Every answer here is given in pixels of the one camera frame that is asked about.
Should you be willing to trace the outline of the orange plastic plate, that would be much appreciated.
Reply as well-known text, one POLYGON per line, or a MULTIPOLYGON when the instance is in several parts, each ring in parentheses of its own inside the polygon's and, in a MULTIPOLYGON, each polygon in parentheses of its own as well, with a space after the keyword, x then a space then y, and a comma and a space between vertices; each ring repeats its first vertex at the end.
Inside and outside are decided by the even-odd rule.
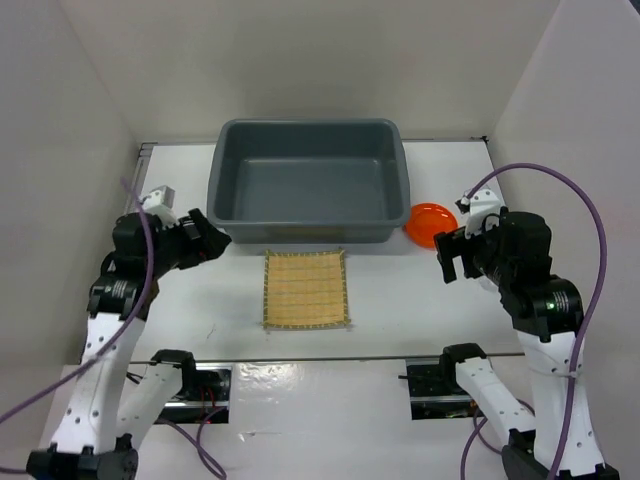
POLYGON ((434 249, 435 235, 457 228, 455 215, 445 207, 435 203, 419 203, 411 207, 410 217, 403 231, 419 247, 434 249))

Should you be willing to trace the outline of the woven bamboo mat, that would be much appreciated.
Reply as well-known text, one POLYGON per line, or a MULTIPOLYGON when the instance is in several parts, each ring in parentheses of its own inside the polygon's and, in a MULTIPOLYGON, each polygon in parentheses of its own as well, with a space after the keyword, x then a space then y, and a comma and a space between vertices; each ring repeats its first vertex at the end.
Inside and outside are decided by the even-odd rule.
POLYGON ((264 255, 263 326, 315 330, 350 324, 342 249, 264 255))

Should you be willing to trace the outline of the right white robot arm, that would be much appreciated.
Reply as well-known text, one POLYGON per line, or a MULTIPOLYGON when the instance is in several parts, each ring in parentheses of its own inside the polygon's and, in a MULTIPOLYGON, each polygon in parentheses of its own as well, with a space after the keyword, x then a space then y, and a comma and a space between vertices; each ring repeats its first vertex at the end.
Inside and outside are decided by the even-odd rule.
POLYGON ((466 277, 497 286, 525 354, 534 407, 514 397, 474 343, 444 349, 438 381, 476 402, 500 438, 508 478, 617 479, 591 425, 582 364, 571 360, 581 352, 582 300, 570 281, 552 274, 551 238, 542 217, 507 208, 485 217, 476 234, 459 228, 435 236, 445 282, 455 280, 461 258, 466 277))

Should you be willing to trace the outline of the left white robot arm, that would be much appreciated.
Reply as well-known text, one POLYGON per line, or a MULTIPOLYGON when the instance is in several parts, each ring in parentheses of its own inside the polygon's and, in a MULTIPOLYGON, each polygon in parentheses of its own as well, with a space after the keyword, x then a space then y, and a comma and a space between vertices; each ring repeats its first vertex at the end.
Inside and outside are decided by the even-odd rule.
POLYGON ((193 354, 165 349, 122 396, 159 280, 219 258, 230 237, 198 209, 179 219, 146 210, 118 218, 112 241, 89 290, 86 346, 67 409, 48 447, 27 460, 35 479, 134 478, 138 450, 165 403, 188 399, 199 387, 193 354))

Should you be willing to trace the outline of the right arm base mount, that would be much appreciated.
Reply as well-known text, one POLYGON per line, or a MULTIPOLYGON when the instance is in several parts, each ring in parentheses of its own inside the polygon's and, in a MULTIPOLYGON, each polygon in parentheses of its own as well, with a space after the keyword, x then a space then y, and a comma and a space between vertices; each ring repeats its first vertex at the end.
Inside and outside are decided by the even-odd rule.
POLYGON ((475 402, 465 391, 447 382, 437 358, 407 359, 405 364, 406 372, 398 378, 408 387, 414 421, 473 416, 475 402))

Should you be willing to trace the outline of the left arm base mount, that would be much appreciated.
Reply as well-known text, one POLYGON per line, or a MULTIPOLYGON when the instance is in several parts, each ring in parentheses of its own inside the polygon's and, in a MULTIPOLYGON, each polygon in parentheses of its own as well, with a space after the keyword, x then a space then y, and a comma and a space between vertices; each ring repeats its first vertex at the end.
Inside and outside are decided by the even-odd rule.
POLYGON ((128 367, 117 420, 168 420, 175 424, 226 423, 232 370, 226 364, 198 363, 195 379, 183 383, 178 366, 133 364, 128 367))

